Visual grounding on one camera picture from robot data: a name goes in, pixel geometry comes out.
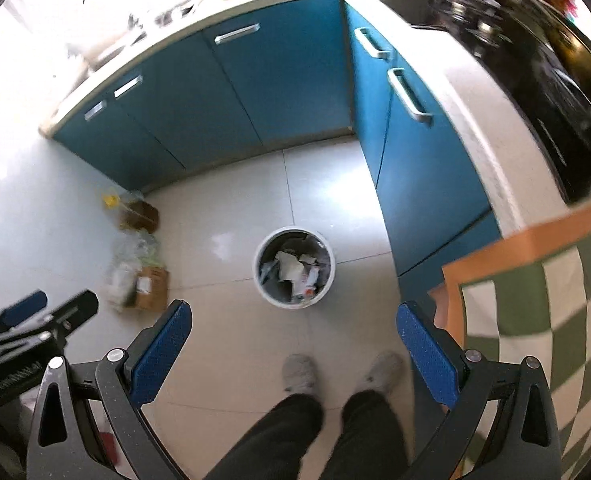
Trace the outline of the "oil bottle yellow cap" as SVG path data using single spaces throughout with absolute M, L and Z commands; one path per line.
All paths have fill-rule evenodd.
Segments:
M 160 213 L 141 198 L 103 194 L 102 205 L 121 231 L 146 231 L 153 234 L 160 225 Z

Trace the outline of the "black stove top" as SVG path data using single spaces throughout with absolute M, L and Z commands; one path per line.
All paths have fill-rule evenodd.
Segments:
M 536 0 L 385 0 L 449 32 L 508 94 L 567 204 L 591 195 L 591 40 Z

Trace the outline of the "green checkered tablecloth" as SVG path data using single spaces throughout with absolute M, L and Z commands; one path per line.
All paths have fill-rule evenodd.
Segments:
M 433 318 L 465 348 L 535 356 L 555 409 L 561 476 L 591 479 L 591 206 L 447 263 Z

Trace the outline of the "grey slipper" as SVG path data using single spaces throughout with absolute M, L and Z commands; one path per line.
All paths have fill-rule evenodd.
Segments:
M 402 357 L 393 351 L 380 354 L 364 377 L 364 388 L 388 396 L 399 385 L 405 374 Z
M 315 361 L 305 354 L 291 354 L 282 366 L 283 390 L 289 394 L 319 396 Z

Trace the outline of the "white trash bin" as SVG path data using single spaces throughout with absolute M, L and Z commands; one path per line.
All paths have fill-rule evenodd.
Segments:
M 328 295 L 336 270 L 335 254 L 321 234 L 286 226 L 267 235 L 256 248 L 252 278 L 268 304 L 302 310 Z

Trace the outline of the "right grey slipper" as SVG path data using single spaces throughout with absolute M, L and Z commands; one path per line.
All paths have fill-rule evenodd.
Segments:
M 380 354 L 364 377 L 364 388 L 388 396 L 399 385 L 405 374 L 402 357 L 393 351 Z

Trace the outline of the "left grey slipper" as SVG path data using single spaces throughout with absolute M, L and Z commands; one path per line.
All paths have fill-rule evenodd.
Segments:
M 283 390 L 289 394 L 319 396 L 315 361 L 305 354 L 291 354 L 282 366 Z

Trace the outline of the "small cardboard box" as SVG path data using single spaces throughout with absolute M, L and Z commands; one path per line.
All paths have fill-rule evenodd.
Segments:
M 135 307 L 162 312 L 168 306 L 169 273 L 158 266 L 146 266 L 139 274 L 135 288 Z

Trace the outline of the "clear plastic bags pile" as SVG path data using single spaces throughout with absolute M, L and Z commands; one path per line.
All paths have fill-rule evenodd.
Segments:
M 145 230 L 120 234 L 106 271 L 103 296 L 117 311 L 135 304 L 138 276 L 144 268 L 164 268 L 160 243 Z

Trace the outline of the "blue kitchen cabinets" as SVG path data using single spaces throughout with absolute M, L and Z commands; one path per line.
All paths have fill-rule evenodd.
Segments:
M 446 106 L 342 0 L 292 0 L 192 32 L 119 70 L 54 138 L 128 190 L 352 131 L 402 280 L 501 236 Z

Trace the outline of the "right black trouser leg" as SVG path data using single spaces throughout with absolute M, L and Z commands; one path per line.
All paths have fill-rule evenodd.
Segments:
M 353 394 L 320 479 L 400 479 L 407 468 L 402 426 L 387 398 L 375 390 Z

